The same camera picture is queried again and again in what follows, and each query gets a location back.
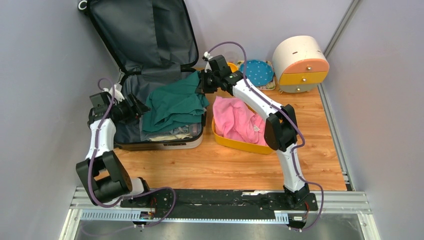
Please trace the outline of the dark green garment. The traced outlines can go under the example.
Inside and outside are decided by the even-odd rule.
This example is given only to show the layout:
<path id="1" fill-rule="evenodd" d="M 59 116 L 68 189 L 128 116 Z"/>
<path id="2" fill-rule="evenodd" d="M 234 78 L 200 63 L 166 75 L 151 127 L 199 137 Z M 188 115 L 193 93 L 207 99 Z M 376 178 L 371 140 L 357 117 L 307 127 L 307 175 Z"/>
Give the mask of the dark green garment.
<path id="1" fill-rule="evenodd" d="M 141 130 L 167 132 L 201 123 L 210 103 L 205 95 L 196 92 L 199 83 L 199 72 L 195 71 L 184 79 L 153 90 L 146 99 L 150 111 L 142 117 Z"/>

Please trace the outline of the pink garment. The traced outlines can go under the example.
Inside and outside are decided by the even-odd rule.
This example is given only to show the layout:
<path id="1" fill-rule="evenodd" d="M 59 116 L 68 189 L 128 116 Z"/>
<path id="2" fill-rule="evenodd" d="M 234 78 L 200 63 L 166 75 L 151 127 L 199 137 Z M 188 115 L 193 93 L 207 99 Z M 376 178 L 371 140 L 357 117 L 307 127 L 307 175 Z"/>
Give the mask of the pink garment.
<path id="1" fill-rule="evenodd" d="M 213 106 L 215 133 L 234 141 L 266 146 L 265 121 L 243 101 L 216 96 Z"/>

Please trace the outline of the light blue denim jeans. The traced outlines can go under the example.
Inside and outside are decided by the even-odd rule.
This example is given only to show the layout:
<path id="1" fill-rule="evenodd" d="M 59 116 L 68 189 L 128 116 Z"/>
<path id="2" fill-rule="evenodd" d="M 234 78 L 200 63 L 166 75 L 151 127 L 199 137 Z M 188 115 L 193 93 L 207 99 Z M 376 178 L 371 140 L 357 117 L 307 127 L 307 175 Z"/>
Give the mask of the light blue denim jeans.
<path id="1" fill-rule="evenodd" d="M 192 139 L 194 137 L 197 137 L 200 134 L 201 130 L 202 130 L 202 125 L 200 123 L 194 123 L 190 125 L 176 127 L 170 131 L 164 131 L 164 132 L 142 131 L 140 139 L 141 141 L 149 141 L 149 142 L 163 142 L 163 141 Z"/>

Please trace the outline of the yellow plastic basket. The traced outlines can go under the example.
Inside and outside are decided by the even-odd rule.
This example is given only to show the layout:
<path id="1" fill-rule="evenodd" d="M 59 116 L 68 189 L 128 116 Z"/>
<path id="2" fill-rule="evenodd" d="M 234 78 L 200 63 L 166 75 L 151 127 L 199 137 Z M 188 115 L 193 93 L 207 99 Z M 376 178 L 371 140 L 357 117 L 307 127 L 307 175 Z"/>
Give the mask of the yellow plastic basket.
<path id="1" fill-rule="evenodd" d="M 225 146 L 225 147 L 229 147 L 229 148 L 232 148 L 232 149 L 237 149 L 237 150 L 241 150 L 241 151 L 245 151 L 245 152 L 250 152 L 250 153 L 263 154 L 263 155 L 268 155 L 268 154 L 271 154 L 273 152 L 273 150 L 268 145 L 264 146 L 264 145 L 246 143 L 246 142 L 236 141 L 236 140 L 232 140 L 232 139 L 228 139 L 228 138 L 224 138 L 222 136 L 219 136 L 215 133 L 214 123 L 215 122 L 214 122 L 214 116 L 213 116 L 212 117 L 212 123 L 211 123 L 212 132 L 214 134 L 215 141 L 221 146 Z"/>

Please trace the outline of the black white space suitcase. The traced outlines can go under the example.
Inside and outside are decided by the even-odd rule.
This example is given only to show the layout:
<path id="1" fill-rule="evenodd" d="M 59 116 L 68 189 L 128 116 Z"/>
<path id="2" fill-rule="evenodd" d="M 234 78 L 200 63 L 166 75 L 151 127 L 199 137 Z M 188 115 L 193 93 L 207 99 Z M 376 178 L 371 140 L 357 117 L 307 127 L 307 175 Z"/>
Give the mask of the black white space suitcase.
<path id="1" fill-rule="evenodd" d="M 145 102 L 157 88 L 195 71 L 199 50 L 183 0 L 81 0 L 116 62 L 124 96 Z"/>

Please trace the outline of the beige sandal shoe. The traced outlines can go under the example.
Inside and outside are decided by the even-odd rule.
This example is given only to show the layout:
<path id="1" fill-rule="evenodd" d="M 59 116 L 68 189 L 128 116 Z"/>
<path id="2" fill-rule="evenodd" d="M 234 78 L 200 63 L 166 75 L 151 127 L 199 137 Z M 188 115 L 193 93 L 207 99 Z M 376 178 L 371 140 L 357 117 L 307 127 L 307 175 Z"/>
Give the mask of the beige sandal shoe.
<path id="1" fill-rule="evenodd" d="M 191 138 L 193 138 L 193 136 L 189 132 L 162 132 L 147 136 L 147 139 L 151 142 L 184 140 Z"/>

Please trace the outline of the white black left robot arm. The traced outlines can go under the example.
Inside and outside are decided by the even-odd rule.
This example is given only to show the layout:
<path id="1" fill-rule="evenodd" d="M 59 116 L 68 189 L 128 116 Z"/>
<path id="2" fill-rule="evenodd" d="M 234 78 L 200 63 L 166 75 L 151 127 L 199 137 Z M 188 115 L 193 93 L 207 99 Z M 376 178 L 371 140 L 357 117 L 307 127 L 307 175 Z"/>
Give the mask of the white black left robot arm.
<path id="1" fill-rule="evenodd" d="M 103 91 L 90 96 L 88 126 L 90 147 L 85 160 L 75 166 L 76 173 L 94 205 L 111 208 L 116 198 L 133 198 L 138 206 L 148 207 L 153 194 L 147 182 L 130 178 L 114 152 L 117 123 L 129 123 L 150 110 L 132 93 L 127 97 L 117 91 Z"/>

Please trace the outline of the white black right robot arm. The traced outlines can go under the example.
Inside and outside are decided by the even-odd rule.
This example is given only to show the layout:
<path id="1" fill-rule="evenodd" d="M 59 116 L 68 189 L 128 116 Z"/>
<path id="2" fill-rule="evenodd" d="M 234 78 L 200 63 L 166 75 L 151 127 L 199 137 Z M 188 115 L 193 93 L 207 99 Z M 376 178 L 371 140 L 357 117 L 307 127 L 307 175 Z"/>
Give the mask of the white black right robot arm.
<path id="1" fill-rule="evenodd" d="M 265 142 L 277 154 L 283 171 L 284 201 L 290 209 L 299 209 L 310 188 L 299 166 L 300 133 L 294 108 L 289 104 L 279 105 L 259 91 L 241 71 L 232 71 L 223 55 L 211 56 L 205 52 L 202 59 L 206 66 L 200 72 L 200 92 L 209 94 L 221 89 L 243 101 L 263 119 Z"/>

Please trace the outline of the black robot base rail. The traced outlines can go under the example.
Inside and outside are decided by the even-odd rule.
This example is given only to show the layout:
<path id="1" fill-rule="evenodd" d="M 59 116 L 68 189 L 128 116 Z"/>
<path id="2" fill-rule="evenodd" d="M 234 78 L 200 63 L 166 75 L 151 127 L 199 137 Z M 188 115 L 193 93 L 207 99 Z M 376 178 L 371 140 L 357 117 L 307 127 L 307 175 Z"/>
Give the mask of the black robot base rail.
<path id="1" fill-rule="evenodd" d="M 163 189 L 147 196 L 125 199 L 122 208 L 147 209 L 153 217 L 166 220 L 249 221 L 276 220 L 277 212 L 299 211 L 299 220 L 289 216 L 284 224 L 303 227 L 310 212 L 318 211 L 316 195 L 299 199 L 285 191 L 224 189 Z"/>

